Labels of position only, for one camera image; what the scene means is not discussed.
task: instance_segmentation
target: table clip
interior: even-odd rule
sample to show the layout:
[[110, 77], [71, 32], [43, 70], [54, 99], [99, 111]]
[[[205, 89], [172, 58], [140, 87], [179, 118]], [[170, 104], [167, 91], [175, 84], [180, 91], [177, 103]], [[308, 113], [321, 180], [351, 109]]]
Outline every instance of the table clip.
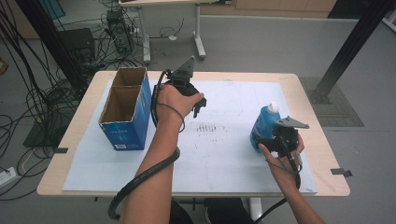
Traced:
[[57, 148], [55, 148], [54, 150], [53, 150], [53, 152], [54, 153], [62, 153], [62, 154], [65, 154], [65, 153], [67, 153], [67, 150], [68, 150], [69, 148], [68, 147], [57, 147]]
[[352, 176], [350, 171], [345, 171], [343, 168], [331, 169], [333, 175], [343, 175], [344, 177]]

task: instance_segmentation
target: white paper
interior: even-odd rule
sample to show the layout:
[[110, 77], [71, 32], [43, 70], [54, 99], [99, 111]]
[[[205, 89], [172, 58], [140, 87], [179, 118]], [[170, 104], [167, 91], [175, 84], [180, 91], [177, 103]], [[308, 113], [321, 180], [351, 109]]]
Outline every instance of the white paper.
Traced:
[[[281, 118], [292, 117], [280, 84], [193, 81], [193, 85], [205, 93], [207, 105], [196, 119], [192, 113], [185, 118], [186, 129], [177, 144], [181, 155], [175, 162], [173, 192], [235, 196], [279, 193], [264, 156], [250, 144], [249, 134], [262, 106], [273, 101], [279, 105]], [[114, 150], [100, 129], [98, 120], [110, 86], [111, 82], [78, 145], [63, 190], [118, 192], [134, 178], [147, 152], [155, 131], [151, 120], [146, 148], [141, 151]], [[300, 191], [316, 193], [304, 153], [302, 159]]]

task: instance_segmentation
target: blue box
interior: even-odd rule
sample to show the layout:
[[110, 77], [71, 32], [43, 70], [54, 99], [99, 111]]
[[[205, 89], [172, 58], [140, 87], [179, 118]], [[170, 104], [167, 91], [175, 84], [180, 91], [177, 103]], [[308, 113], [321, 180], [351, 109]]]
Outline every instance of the blue box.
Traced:
[[149, 126], [151, 89], [144, 67], [120, 68], [99, 126], [116, 150], [143, 150]]

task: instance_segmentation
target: person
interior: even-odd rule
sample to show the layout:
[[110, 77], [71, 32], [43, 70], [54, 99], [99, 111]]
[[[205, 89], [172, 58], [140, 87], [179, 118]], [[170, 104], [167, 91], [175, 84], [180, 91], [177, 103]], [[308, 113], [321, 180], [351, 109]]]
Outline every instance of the person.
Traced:
[[[157, 129], [136, 175], [169, 158], [175, 152], [183, 119], [203, 97], [203, 93], [196, 93], [190, 97], [183, 96], [175, 87], [161, 85], [156, 106]], [[320, 216], [296, 188], [294, 176], [279, 168], [283, 163], [286, 169], [290, 169], [287, 158], [277, 159], [264, 145], [260, 144], [259, 147], [270, 164], [272, 175], [288, 200], [297, 221], [299, 223], [323, 223]], [[301, 136], [299, 136], [297, 150], [299, 152], [304, 150]], [[126, 197], [120, 223], [169, 223], [173, 169], [173, 164], [165, 167]]]

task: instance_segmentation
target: white label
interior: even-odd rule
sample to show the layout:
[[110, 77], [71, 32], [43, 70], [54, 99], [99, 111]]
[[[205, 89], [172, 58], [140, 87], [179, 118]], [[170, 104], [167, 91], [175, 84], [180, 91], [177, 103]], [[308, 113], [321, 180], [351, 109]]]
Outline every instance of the white label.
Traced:
[[125, 145], [115, 145], [116, 148], [126, 148]]

